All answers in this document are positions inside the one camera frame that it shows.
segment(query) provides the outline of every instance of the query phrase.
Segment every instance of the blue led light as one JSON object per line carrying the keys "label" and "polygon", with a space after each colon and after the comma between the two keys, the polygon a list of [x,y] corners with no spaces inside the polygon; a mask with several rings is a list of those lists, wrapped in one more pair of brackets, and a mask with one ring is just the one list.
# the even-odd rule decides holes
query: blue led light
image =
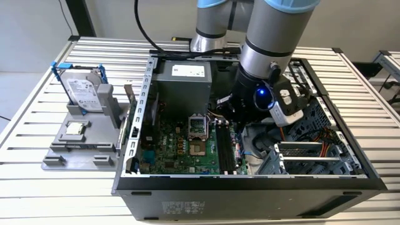
{"label": "blue led light", "polygon": [[265,90],[258,89],[258,93],[259,93],[259,95],[263,95],[265,94]]}

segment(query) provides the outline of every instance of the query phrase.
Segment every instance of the open computer tower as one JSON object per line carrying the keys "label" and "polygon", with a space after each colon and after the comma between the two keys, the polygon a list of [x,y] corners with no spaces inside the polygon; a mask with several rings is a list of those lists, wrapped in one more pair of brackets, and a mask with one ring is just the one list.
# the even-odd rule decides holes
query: open computer tower
{"label": "open computer tower", "polygon": [[326,218],[386,190],[305,59],[283,72],[302,118],[237,134],[214,111],[237,55],[150,53],[113,184],[137,220]]}

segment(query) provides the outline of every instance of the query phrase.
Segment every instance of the blue drive bracket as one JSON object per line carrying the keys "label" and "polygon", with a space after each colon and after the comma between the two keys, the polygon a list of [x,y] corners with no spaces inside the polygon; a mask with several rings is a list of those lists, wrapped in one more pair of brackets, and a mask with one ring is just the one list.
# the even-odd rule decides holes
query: blue drive bracket
{"label": "blue drive bracket", "polygon": [[[62,83],[62,81],[61,81],[61,76],[59,76],[59,75],[63,73],[63,71],[67,70],[67,69],[85,69],[85,70],[90,70],[90,71],[94,72],[94,73],[99,73],[99,76],[101,76],[101,83],[107,84],[107,79],[106,79],[105,68],[103,68],[102,64],[98,64],[97,67],[82,67],[82,66],[74,66],[71,63],[62,62],[62,63],[59,63],[58,66],[57,66],[57,62],[53,61],[53,62],[50,63],[50,70],[51,70],[51,73],[54,74],[55,79],[57,79],[57,81],[59,82],[59,84],[61,84],[61,86],[62,86],[62,89],[63,89],[63,91],[65,91],[65,94],[66,94],[66,96],[67,96],[67,100],[69,100],[69,103],[67,103],[67,104],[69,104],[69,105],[73,105],[73,101],[71,101],[70,96],[69,96],[69,94],[67,94],[67,92],[66,92],[66,88],[65,88],[65,85],[63,85],[63,83]],[[81,111],[81,114],[82,114],[82,115],[85,115],[85,114],[87,113],[87,111],[86,111],[85,109],[82,109],[82,108],[79,109],[79,111]]]}

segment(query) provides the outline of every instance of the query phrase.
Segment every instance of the gray component holder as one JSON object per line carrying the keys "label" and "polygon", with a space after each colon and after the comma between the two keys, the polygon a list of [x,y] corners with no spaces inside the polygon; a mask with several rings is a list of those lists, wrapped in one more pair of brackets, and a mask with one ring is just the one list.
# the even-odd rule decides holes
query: gray component holder
{"label": "gray component holder", "polygon": [[[117,102],[111,97],[111,90],[110,84],[101,84],[97,89],[102,112],[82,115],[78,106],[66,106],[69,112],[42,160],[42,170],[115,170],[119,125],[127,117],[130,105]],[[65,134],[70,123],[82,124],[79,134]]]}

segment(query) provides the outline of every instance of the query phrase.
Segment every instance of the blue ring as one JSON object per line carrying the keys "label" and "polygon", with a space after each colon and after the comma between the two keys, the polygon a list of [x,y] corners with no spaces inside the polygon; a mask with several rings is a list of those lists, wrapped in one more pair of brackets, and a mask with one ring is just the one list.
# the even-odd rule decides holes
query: blue ring
{"label": "blue ring", "polygon": [[197,8],[209,8],[222,4],[227,0],[197,0]]}
{"label": "blue ring", "polygon": [[263,0],[267,5],[283,13],[305,13],[317,6],[319,0]]}

